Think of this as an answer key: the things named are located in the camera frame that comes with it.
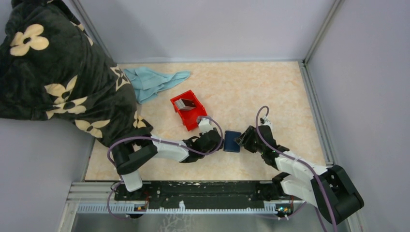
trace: small red box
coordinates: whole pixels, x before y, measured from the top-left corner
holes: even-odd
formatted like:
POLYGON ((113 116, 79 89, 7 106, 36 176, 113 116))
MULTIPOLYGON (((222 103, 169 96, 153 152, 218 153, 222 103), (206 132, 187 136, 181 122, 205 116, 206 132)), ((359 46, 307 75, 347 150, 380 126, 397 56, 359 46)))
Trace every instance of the small red box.
POLYGON ((188 131, 191 131, 198 127, 197 119, 199 116, 208 116, 204 106, 198 101, 192 90, 188 90, 185 93, 178 95, 171 99, 175 112, 179 114, 182 119, 182 123, 185 125, 188 131), (192 110, 179 110, 175 102, 179 99, 188 99, 195 103, 196 108, 192 110))

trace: table surface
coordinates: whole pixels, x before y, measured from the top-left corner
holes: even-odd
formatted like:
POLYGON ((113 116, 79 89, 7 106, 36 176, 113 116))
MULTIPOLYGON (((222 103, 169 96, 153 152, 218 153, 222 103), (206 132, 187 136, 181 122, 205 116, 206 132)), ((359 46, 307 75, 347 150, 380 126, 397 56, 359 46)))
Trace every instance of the table surface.
MULTIPOLYGON (((191 89, 224 131, 244 132, 249 125, 255 126, 259 108, 269 106, 277 143, 309 161, 325 164, 297 62, 124 64, 120 68, 139 66, 162 73, 191 71, 189 79, 142 105, 140 115, 154 126, 153 135, 181 140, 199 134, 199 129, 186 130, 170 102, 191 89)), ((96 141, 86 180, 119 179, 106 152, 96 141)), ((139 171, 143 180, 271 180, 279 173, 260 154, 243 148, 239 153, 218 151, 188 164, 151 159, 139 171)))

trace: towel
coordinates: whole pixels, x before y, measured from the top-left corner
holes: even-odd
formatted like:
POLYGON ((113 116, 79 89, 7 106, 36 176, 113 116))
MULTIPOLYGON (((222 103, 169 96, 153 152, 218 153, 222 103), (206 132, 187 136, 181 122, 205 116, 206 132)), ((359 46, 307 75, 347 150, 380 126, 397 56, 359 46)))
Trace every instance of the towel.
POLYGON ((137 102, 140 104, 156 98, 158 92, 170 89, 190 76, 190 71, 164 74, 145 66, 136 69, 124 69, 124 73, 131 81, 137 96, 137 102))

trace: white wall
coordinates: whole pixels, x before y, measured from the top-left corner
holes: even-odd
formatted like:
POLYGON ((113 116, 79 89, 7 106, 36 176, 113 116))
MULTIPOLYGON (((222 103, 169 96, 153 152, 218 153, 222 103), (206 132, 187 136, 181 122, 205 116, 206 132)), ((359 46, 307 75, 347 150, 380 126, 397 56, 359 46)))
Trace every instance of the white wall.
POLYGON ((302 59, 332 0, 80 0, 114 61, 302 59))
POLYGON ((347 0, 309 64, 369 232, 410 231, 410 1, 347 0))
MULTIPOLYGON (((10 12, 10 1, 0 0, 1 43, 10 12)), ((91 146, 89 134, 65 121, 0 119, 0 231, 56 231, 91 146)))

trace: floral fabric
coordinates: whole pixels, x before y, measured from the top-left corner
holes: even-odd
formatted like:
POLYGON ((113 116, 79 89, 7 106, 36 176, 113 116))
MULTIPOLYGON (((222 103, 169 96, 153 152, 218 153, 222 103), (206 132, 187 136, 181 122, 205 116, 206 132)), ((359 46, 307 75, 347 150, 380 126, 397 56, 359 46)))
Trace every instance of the floral fabric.
POLYGON ((147 126, 128 78, 62 0, 12 6, 0 45, 0 117, 68 120, 105 146, 147 126))

